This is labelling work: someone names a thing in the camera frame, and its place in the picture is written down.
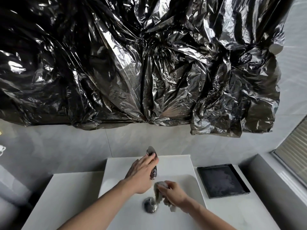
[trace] sink basin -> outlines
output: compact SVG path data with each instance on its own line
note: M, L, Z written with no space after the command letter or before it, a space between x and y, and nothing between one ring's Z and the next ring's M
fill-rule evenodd
M107 161L99 197L115 186L125 177L131 164L137 158L109 158ZM170 180L177 182L192 198L205 206L198 181L189 155L160 156L157 165L158 181ZM142 202L148 197L155 197L153 185L144 194L133 195L117 213L108 230L186 230L199 229L194 220L179 208L171 212L170 208L160 203L158 210L149 214L143 209Z

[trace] black tray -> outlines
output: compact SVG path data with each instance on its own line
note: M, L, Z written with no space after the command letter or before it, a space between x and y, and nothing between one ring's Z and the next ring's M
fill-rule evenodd
M197 167L209 198L250 193L232 164Z

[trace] gray wall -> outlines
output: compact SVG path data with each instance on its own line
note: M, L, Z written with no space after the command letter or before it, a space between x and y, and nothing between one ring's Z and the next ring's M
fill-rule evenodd
M22 127L0 121L0 165L31 190L53 173L102 170L108 157L143 155L149 145L159 155L191 154L195 166L233 163L275 149L307 114L306 0L296 0L285 25L286 42L278 55L281 102L272 133L244 133L240 139L190 135L190 126L145 123L83 131L72 126Z
M252 160L244 175L281 230L307 229L307 205L261 155Z

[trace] black plastic bag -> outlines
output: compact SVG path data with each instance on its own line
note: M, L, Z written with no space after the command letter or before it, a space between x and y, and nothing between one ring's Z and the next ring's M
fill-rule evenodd
M293 0L8 0L0 118L269 132Z

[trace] gray tile wall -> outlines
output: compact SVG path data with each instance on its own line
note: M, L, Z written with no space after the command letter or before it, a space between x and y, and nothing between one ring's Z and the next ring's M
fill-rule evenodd
M306 1L296 0L288 16L284 50L278 55L281 102L272 133L244 133L240 139L190 135L190 127L135 123L83 131L72 126L22 127L0 121L0 165L30 189L53 173L101 170L108 157L143 155L149 145L159 155L190 154L195 166L238 164L275 149L307 114Z

